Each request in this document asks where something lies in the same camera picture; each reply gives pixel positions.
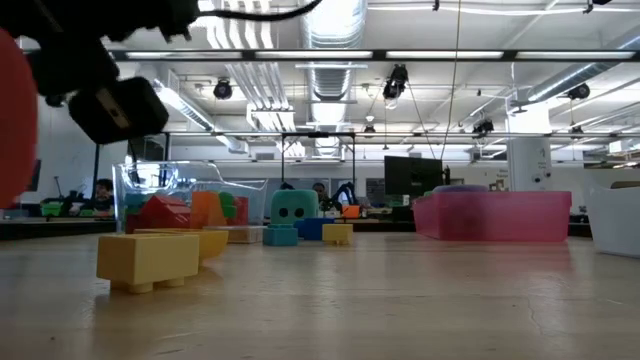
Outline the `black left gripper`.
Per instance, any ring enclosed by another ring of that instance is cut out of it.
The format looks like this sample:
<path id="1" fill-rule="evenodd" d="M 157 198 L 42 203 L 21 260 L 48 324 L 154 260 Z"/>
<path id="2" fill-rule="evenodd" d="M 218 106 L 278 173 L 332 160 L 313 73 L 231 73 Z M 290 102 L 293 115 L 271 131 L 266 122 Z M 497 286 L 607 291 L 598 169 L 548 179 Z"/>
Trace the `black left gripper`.
<path id="1" fill-rule="evenodd" d="M 119 68 L 99 39 L 57 38 L 29 51 L 38 93 L 47 105 L 63 106 L 69 93 L 115 82 Z"/>

